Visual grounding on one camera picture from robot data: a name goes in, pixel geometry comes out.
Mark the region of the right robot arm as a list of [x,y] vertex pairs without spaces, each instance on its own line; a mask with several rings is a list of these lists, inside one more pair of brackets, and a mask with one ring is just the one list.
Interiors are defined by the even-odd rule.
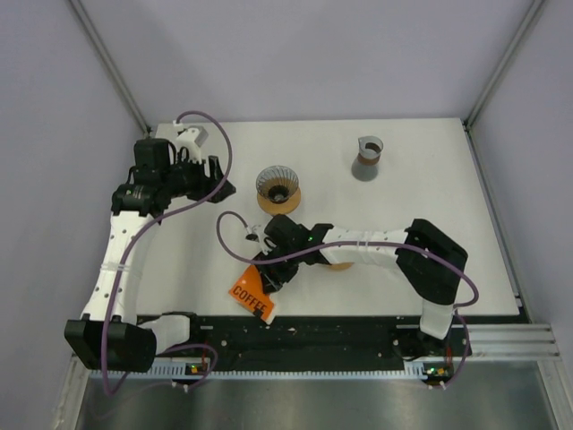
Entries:
[[307,228],[287,215],[276,215],[250,234],[261,250],[254,257],[267,294],[282,289],[298,266],[342,263],[375,265],[395,271],[422,299],[420,348],[441,353],[451,341],[449,329],[467,251],[426,219],[401,230],[360,231],[320,223]]

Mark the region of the orange coffee filter pack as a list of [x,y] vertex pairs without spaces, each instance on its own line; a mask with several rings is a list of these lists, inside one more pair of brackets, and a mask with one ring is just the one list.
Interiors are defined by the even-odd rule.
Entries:
[[271,325],[275,317],[275,304],[269,295],[263,292],[261,274],[255,265],[250,265],[228,290],[237,304],[256,316],[267,325]]

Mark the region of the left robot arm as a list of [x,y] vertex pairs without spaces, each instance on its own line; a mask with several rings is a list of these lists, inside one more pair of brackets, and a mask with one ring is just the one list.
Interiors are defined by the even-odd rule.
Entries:
[[234,194],[216,156],[203,158],[202,132],[192,127],[171,142],[138,140],[134,164],[112,195],[110,233],[104,260],[81,316],[67,321],[64,337],[91,370],[143,373],[157,354],[174,345],[197,353],[203,335],[177,319],[173,334],[138,324],[136,301],[150,243],[175,198],[221,202]]

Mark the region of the smoked glass dripper cone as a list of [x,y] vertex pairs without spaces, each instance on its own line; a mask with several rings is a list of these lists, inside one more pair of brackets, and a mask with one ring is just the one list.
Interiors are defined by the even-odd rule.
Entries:
[[299,178],[289,167],[270,166],[257,175],[255,187],[260,197],[281,204],[287,202],[299,189]]

